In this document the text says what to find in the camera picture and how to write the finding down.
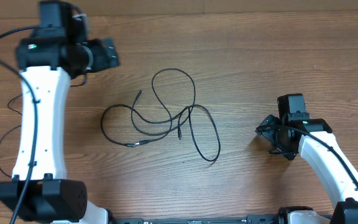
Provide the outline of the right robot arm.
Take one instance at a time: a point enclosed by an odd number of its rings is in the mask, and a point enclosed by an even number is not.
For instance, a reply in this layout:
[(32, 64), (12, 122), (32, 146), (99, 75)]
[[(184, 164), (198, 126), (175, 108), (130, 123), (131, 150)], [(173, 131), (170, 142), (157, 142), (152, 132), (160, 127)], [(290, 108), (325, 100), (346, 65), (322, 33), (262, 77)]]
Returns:
[(313, 119), (301, 93), (277, 99), (279, 116), (267, 116), (255, 132), (273, 146), (271, 155), (304, 159), (318, 176), (333, 205), (332, 215), (307, 206), (282, 207), (277, 215), (261, 215), (262, 223), (358, 223), (358, 171), (341, 151), (332, 128)]

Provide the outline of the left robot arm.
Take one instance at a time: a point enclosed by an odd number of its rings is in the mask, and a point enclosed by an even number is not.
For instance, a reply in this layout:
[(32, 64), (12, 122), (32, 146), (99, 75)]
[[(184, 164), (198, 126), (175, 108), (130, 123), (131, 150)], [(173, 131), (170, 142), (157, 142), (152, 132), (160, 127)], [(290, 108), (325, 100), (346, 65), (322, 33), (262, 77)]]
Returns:
[(87, 38), (86, 16), (63, 1), (41, 1), (40, 23), (16, 49), (22, 85), (19, 152), (0, 201), (13, 218), (38, 223), (114, 223), (88, 200), (86, 185), (70, 180), (63, 153), (64, 114), (71, 81), (117, 67), (111, 39)]

